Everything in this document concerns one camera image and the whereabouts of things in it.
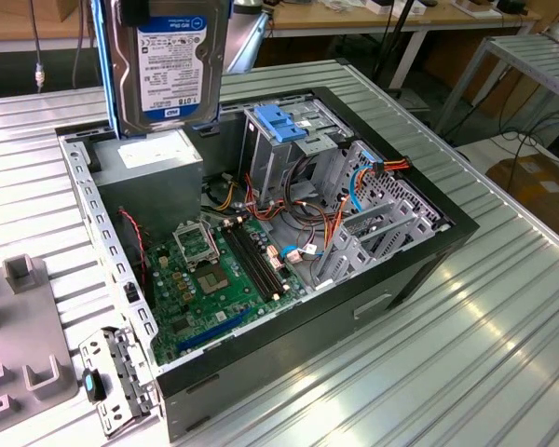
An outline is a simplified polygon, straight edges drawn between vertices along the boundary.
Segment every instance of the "ribbed metal surface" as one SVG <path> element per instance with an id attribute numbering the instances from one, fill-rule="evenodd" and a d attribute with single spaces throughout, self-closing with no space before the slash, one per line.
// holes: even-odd
<path id="1" fill-rule="evenodd" d="M 223 99 L 327 86 L 481 226 L 407 303 L 191 433 L 182 445 L 559 445 L 559 242 L 444 144 L 333 61 L 228 76 Z M 54 127 L 105 118 L 99 89 L 0 100 L 0 260 L 48 263 L 77 373 L 78 343 L 117 324 Z M 161 445 L 155 417 L 113 443 Z M 0 445 L 104 443 L 74 399 Z"/>
<path id="2" fill-rule="evenodd" d="M 549 37 L 491 37 L 487 49 L 559 95 L 559 44 Z"/>

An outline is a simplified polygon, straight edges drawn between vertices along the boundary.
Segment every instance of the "red cable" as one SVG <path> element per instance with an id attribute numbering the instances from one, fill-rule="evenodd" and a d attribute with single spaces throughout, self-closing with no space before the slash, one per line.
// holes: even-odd
<path id="1" fill-rule="evenodd" d="M 141 271 L 142 271 L 142 274 L 143 274 L 141 280 L 142 280 L 142 285 L 144 287 L 146 265 L 145 265 L 145 256 L 144 256 L 144 250 L 143 250 L 143 238 L 141 237 L 141 232 L 139 231 L 139 225 L 134 221 L 134 219 L 126 211 L 118 210 L 118 212 L 130 221 L 130 223 L 132 224 L 132 226 L 134 228 L 134 232 L 137 234 L 137 239 L 139 239 L 139 252 L 141 254 Z"/>

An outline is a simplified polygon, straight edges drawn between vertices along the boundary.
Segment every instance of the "wd blue hard drive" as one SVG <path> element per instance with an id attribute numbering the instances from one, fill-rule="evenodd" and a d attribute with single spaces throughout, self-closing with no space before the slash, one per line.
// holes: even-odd
<path id="1" fill-rule="evenodd" d="M 118 137 L 215 119 L 229 0 L 93 0 Z"/>

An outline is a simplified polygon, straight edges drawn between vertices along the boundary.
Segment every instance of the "green motherboard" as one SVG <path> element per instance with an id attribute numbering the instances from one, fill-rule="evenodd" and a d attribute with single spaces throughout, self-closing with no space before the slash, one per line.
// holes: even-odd
<path id="1" fill-rule="evenodd" d="M 250 239 L 256 239 L 255 246 L 258 244 L 264 250 L 270 244 L 258 222 L 247 221 L 241 228 Z M 212 229 L 211 233 L 220 252 L 219 262 L 201 263 L 194 271 L 188 269 L 172 237 L 146 251 L 153 275 L 151 310 L 159 327 L 152 347 L 160 365 L 306 294 L 298 276 L 286 265 L 282 268 L 283 275 L 272 270 L 283 287 L 282 294 L 274 295 L 273 299 L 265 296 L 247 275 L 242 264 L 244 256 L 236 255 L 230 248 L 236 251 L 241 247 L 233 244 L 221 228 Z M 191 232 L 182 244 L 191 251 L 199 246 L 206 250 L 207 244 L 202 243 L 202 238 L 199 242 L 199 238 L 199 232 Z M 265 259 L 271 268 L 266 254 L 261 254 L 260 259 Z"/>

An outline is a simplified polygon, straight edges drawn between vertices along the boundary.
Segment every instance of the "expansion slot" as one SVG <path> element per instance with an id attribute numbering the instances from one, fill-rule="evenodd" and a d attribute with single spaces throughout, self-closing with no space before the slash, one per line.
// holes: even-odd
<path id="1" fill-rule="evenodd" d="M 249 234 L 240 226 L 231 226 L 224 228 L 222 235 L 264 301 L 279 299 L 285 290 Z"/>
<path id="2" fill-rule="evenodd" d="M 211 340 L 212 338 L 215 338 L 218 335 L 222 334 L 223 332 L 236 328 L 237 326 L 242 324 L 242 321 L 246 316 L 249 315 L 250 312 L 251 312 L 250 308 L 245 309 L 235 317 L 229 319 L 228 321 L 224 321 L 223 323 L 218 324 L 217 326 L 208 329 L 205 332 L 200 333 L 199 335 L 195 335 L 194 337 L 191 337 L 188 340 L 184 340 L 183 342 L 180 342 L 178 345 L 176 345 L 178 352 L 182 352 L 196 345 L 200 345 L 201 343 L 205 343 Z"/>

